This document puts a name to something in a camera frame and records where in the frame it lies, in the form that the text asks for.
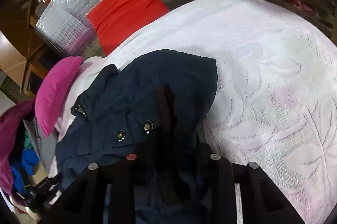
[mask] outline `bed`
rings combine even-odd
[[[231,162],[257,162],[305,223],[323,223],[337,202],[337,48],[300,16],[264,0],[193,1],[106,58],[86,60],[55,124],[59,141],[74,120],[70,108],[103,67],[122,70],[159,49],[216,59],[217,94],[197,128],[200,138]],[[54,161],[49,175],[56,173]]]

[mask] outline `jacket button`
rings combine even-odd
[[[143,129],[145,131],[146,134],[150,133],[150,130],[153,129],[153,122],[151,120],[147,120],[145,121],[144,125],[143,125]]]
[[[125,136],[126,136],[126,133],[125,133],[125,131],[124,130],[121,130],[121,131],[119,131],[118,133],[117,133],[117,140],[119,141],[119,142],[121,142],[122,140],[124,140],[125,139]]]

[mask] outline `pink pillow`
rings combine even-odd
[[[43,80],[35,101],[35,115],[45,136],[54,129],[69,86],[82,63],[82,57],[66,57],[59,61]]]

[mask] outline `silver screw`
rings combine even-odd
[[[211,159],[212,159],[212,160],[219,160],[220,158],[221,158],[221,156],[218,155],[218,154],[212,154],[212,155],[211,155]]]
[[[88,165],[88,169],[90,171],[96,170],[98,168],[98,164],[97,163],[91,163]]]
[[[259,168],[259,165],[256,162],[252,161],[249,163],[249,167],[252,169],[257,169]]]

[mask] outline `white bedspread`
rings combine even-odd
[[[159,49],[216,59],[218,90],[198,132],[230,161],[259,163],[306,223],[322,223],[337,202],[337,48],[263,0],[196,0],[87,60],[56,124],[60,139],[104,66]]]

